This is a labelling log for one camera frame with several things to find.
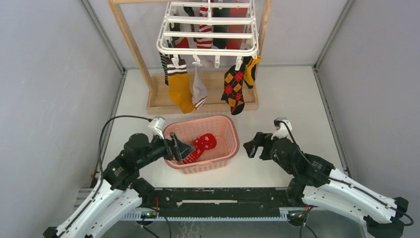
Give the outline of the red snowflake sock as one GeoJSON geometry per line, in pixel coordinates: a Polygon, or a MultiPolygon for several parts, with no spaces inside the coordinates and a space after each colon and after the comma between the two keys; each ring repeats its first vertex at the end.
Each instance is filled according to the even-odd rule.
{"type": "Polygon", "coordinates": [[[217,146],[217,140],[213,134],[206,133],[195,139],[192,145],[195,147],[195,150],[181,161],[183,164],[196,162],[205,151],[212,150],[217,146]]]}

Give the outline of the pink plastic basket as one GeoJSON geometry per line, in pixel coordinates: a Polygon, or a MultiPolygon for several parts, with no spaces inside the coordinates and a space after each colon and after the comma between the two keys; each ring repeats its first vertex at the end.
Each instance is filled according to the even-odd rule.
{"type": "Polygon", "coordinates": [[[182,161],[168,161],[168,166],[183,174],[193,174],[227,166],[239,151],[239,137],[231,118],[215,115],[170,124],[165,137],[175,133],[178,139],[195,147],[182,161]]]}

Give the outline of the wooden hanger stand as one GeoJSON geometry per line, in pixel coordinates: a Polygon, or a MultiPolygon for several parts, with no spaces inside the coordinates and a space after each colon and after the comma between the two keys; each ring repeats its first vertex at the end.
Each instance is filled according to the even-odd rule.
{"type": "Polygon", "coordinates": [[[148,87],[151,114],[223,112],[258,108],[256,73],[272,1],[257,17],[252,0],[160,0],[156,40],[161,74],[151,75],[123,13],[108,5],[148,87]]]}

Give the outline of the mustard yellow sock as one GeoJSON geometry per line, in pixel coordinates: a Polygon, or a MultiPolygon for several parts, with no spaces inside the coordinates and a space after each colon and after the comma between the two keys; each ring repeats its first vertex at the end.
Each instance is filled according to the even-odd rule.
{"type": "Polygon", "coordinates": [[[244,80],[249,89],[253,89],[254,87],[256,80],[257,65],[260,63],[261,59],[261,55],[257,56],[256,58],[253,58],[251,56],[244,57],[244,80]]]}

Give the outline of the red sock white pattern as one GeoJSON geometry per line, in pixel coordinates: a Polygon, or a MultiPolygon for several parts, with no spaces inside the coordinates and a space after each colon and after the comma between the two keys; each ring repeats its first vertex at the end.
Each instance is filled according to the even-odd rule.
{"type": "MultiPolygon", "coordinates": [[[[230,17],[246,17],[248,9],[247,8],[231,8],[230,9],[230,17]]],[[[228,33],[244,33],[245,25],[229,25],[228,26],[228,33]]],[[[226,48],[229,50],[239,50],[242,45],[242,38],[229,38],[227,39],[226,48]]]]}

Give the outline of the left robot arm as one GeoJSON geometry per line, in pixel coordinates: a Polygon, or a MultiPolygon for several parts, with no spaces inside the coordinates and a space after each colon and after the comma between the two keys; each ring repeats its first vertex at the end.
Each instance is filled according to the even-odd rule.
{"type": "Polygon", "coordinates": [[[153,204],[155,189],[140,177],[140,169],[160,158],[182,161],[196,148],[173,132],[165,138],[164,118],[156,116],[147,121],[152,139],[143,133],[131,135],[106,168],[100,165],[100,179],[89,196],[61,225],[48,227],[44,237],[100,238],[128,212],[153,204]]]}

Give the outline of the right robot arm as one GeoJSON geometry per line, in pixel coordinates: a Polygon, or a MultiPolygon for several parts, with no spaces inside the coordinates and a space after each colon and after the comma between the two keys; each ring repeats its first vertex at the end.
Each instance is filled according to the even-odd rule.
{"type": "Polygon", "coordinates": [[[404,228],[414,224],[407,214],[408,200],[381,195],[353,180],[326,159],[304,153],[292,134],[289,120],[277,118],[274,126],[274,133],[257,132],[243,146],[249,158],[261,147],[261,160],[274,161],[292,175],[285,195],[290,205],[307,206],[302,228],[315,207],[359,223],[371,238],[400,238],[404,228]]]}

